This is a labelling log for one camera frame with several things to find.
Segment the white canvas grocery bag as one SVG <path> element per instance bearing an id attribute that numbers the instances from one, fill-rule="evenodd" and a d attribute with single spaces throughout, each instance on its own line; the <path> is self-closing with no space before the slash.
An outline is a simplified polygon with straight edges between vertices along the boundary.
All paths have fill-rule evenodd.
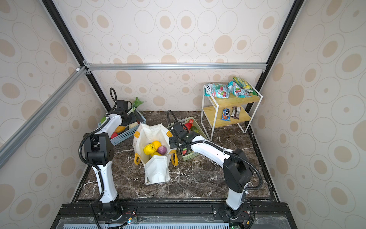
<path id="1" fill-rule="evenodd" d="M 169 146 L 169 137 L 172 134 L 162 124 L 149 126 L 141 124 L 135 131 L 133 137 L 133 148 L 135 152 L 134 163 L 142 164 L 145 172 L 145 184 L 159 184 L 170 181 L 169 165 L 178 165 L 178 156 L 175 149 Z M 153 141 L 160 141 L 162 146 L 167 148 L 164 156 L 148 156 L 144 153 L 144 147 L 152 144 Z"/>

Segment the yellow banana toy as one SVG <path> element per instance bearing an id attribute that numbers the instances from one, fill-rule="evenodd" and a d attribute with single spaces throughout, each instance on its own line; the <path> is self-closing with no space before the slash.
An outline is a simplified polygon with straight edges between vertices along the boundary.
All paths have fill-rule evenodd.
<path id="1" fill-rule="evenodd" d="M 160 153 L 158 153 L 157 151 L 155 151 L 155 152 L 153 152 L 153 153 L 151 154 L 151 156 L 161 156 L 161 154 L 160 154 Z"/>

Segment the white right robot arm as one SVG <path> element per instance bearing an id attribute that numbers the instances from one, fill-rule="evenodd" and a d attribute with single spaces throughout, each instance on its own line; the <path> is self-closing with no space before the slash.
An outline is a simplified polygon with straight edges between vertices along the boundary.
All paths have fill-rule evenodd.
<path id="1" fill-rule="evenodd" d="M 219 165 L 224 172 L 228 186 L 226 209 L 239 211 L 250 190 L 258 190 L 263 185 L 260 172 L 251 164 L 243 150 L 223 148 L 205 139 L 202 135 L 189 131 L 181 122 L 169 125 L 172 136 L 169 138 L 171 148 L 187 149 L 199 153 Z"/>

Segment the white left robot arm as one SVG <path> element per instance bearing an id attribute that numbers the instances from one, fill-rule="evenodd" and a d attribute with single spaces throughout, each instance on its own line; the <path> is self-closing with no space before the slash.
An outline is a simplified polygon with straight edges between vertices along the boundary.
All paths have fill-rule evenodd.
<path id="1" fill-rule="evenodd" d="M 129 114 L 132 102 L 118 100 L 113 109 L 102 119 L 101 124 L 92 132 L 84 135 L 78 149 L 81 161 L 96 173 L 100 197 L 99 202 L 110 204 L 116 201 L 118 193 L 112 177 L 112 159 L 114 148 L 111 137 L 119 126 L 128 126 L 136 120 Z"/>

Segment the white cauliflower toy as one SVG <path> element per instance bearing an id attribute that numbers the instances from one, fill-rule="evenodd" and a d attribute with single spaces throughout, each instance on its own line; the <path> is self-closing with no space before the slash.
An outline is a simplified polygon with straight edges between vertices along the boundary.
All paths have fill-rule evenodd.
<path id="1" fill-rule="evenodd" d="M 134 127 L 137 127 L 139 125 L 139 123 L 137 123 L 137 122 L 134 122 L 134 123 L 132 123 L 132 124 L 129 124 L 129 128 L 130 129 L 132 129 L 132 128 L 134 128 Z"/>

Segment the yellow lemon toy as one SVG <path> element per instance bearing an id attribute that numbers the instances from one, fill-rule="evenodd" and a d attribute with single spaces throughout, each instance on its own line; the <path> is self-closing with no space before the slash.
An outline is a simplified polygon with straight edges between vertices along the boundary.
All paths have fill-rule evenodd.
<path id="1" fill-rule="evenodd" d="M 148 144 L 144 147 L 144 153 L 148 156 L 152 156 L 156 153 L 154 144 Z"/>

